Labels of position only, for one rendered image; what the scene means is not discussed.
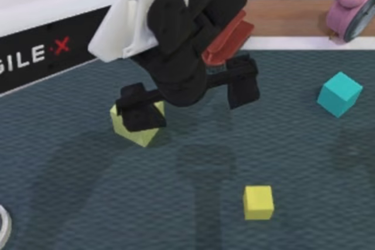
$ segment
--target small yellow block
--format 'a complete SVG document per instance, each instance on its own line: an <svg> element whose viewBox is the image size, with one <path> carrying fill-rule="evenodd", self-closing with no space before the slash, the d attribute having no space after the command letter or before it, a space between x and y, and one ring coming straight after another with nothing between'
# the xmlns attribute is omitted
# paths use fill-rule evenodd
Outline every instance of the small yellow block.
<svg viewBox="0 0 375 250"><path fill-rule="evenodd" d="M157 109L160 110L162 115L164 116L164 103L163 102L156 102L155 106ZM149 129L139 132L129 132L126 127L122 124L122 116L117 115L116 105L114 105L111 110L111 119L113 123L113 129L115 133L119 134L120 136L129 139L140 146L147 147L151 140L154 138L156 133L158 133L159 128Z"/></svg>
<svg viewBox="0 0 375 250"><path fill-rule="evenodd" d="M244 191L245 220L269 220L274 213L270 186L246 186Z"/></svg>

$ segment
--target red object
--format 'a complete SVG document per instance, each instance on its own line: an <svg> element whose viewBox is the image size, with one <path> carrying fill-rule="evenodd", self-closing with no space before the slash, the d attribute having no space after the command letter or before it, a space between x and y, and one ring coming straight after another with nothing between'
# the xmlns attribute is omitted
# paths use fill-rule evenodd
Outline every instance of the red object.
<svg viewBox="0 0 375 250"><path fill-rule="evenodd" d="M244 21L246 12L242 10L215 38L203 52L202 57L207 66L220 66L241 48L250 37L254 25Z"/></svg>

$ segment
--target cube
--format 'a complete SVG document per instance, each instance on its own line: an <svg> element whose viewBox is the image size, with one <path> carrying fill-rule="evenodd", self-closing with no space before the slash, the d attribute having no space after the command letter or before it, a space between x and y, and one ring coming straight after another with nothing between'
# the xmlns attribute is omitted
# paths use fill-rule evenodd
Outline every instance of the cube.
<svg viewBox="0 0 375 250"><path fill-rule="evenodd" d="M354 106L363 86L343 72L337 73L322 87L318 104L335 117L341 117Z"/></svg>
<svg viewBox="0 0 375 250"><path fill-rule="evenodd" d="M163 102L156 102L155 106L160 112L165 115L164 113L164 103ZM151 140L154 138L156 133L158 133L159 128L149 129L139 132L129 132L126 127L122 124L122 116L117 115L117 108L114 105L111 110L111 119L113 124L113 129L115 133L119 134L120 136L124 137L125 139L131 140L138 144L139 146L143 146L144 148L149 145Z"/></svg>
<svg viewBox="0 0 375 250"><path fill-rule="evenodd" d="M245 220L269 220L275 207L270 186L246 186L243 196Z"/></svg>

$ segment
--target red x mark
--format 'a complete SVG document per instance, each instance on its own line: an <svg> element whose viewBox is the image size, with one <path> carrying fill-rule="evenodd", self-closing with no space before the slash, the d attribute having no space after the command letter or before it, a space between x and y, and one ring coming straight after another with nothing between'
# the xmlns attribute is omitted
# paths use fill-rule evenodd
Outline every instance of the red x mark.
<svg viewBox="0 0 375 250"><path fill-rule="evenodd" d="M54 42L57 45L57 49L54 52L54 54L58 56L62 51L68 52L69 47L66 46L68 41L69 41L68 36L66 36L62 41L56 39Z"/></svg>

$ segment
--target white strip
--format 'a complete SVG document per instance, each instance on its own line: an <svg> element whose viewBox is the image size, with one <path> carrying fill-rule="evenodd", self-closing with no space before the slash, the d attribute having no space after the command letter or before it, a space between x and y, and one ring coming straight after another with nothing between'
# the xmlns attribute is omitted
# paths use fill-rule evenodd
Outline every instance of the white strip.
<svg viewBox="0 0 375 250"><path fill-rule="evenodd" d="M0 229L0 249L8 242L12 232L12 219L9 213L0 205L1 229Z"/></svg>
<svg viewBox="0 0 375 250"><path fill-rule="evenodd" d="M350 43L342 44L336 43L335 41L329 40L328 37L289 37L289 36L253 36L248 39L242 50L375 50L375 37L358 37ZM52 77L63 74L77 67L91 63L91 60L86 63L80 64L79 66L72 67L71 69L61 71L51 76L42 78L38 81L26 84L19 88L10 90L3 94L0 94L0 98L4 95L14 93L15 91L24 89L38 82L45 81Z"/></svg>

